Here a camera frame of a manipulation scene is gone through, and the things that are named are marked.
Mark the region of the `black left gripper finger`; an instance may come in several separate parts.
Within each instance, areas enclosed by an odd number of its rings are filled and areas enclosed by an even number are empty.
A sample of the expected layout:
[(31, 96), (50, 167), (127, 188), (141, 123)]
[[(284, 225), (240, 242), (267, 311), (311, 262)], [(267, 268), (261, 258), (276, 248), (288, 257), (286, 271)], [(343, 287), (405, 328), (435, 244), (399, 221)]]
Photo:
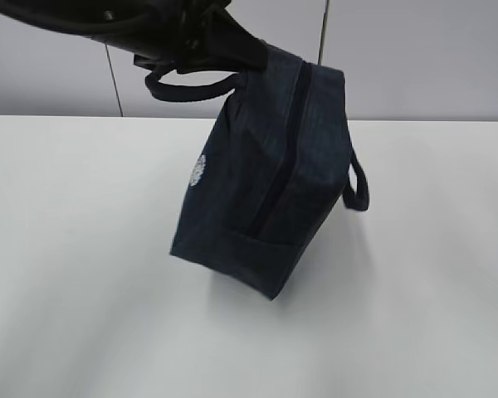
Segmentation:
[(179, 73), (262, 71), (268, 49), (222, 7), (210, 7), (192, 26), (178, 58)]

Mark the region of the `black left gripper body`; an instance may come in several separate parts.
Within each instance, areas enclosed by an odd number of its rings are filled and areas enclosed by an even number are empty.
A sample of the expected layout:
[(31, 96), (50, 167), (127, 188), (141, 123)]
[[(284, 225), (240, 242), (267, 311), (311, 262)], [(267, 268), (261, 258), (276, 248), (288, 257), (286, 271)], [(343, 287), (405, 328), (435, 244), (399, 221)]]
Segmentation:
[(144, 69), (179, 62), (181, 73), (231, 71), (212, 35), (228, 1), (9, 1), (7, 15), (134, 54)]

